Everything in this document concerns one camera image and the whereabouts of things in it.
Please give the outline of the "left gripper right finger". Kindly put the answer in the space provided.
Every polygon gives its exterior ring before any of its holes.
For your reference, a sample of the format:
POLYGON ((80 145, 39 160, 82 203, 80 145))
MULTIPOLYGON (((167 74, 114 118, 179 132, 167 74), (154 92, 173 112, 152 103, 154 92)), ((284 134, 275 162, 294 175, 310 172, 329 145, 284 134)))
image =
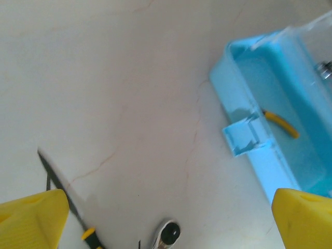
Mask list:
POLYGON ((331 198, 279 188, 271 209, 285 248, 331 248, 331 198))

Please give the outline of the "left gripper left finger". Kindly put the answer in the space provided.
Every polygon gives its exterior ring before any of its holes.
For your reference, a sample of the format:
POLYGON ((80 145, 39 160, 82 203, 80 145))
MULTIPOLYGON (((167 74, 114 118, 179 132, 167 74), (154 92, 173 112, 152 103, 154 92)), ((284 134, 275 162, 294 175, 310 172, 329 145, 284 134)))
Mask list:
POLYGON ((69 214, 63 190, 1 204, 1 248, 57 248, 69 214))

